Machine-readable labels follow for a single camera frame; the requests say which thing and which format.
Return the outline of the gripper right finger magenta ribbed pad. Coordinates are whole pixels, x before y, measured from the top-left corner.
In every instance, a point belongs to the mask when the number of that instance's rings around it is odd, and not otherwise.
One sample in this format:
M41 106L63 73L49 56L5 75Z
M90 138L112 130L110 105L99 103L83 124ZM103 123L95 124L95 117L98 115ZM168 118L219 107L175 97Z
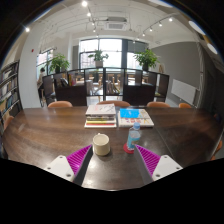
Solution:
M145 185L182 169L170 156L159 156L139 145L135 146L134 156Z

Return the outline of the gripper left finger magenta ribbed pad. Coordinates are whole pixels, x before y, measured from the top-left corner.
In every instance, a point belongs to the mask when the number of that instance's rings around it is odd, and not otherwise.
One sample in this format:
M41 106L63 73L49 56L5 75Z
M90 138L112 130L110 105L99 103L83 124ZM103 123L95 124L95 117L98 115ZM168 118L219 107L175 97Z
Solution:
M59 155L45 170L81 186L92 155L92 146L88 145L68 156Z

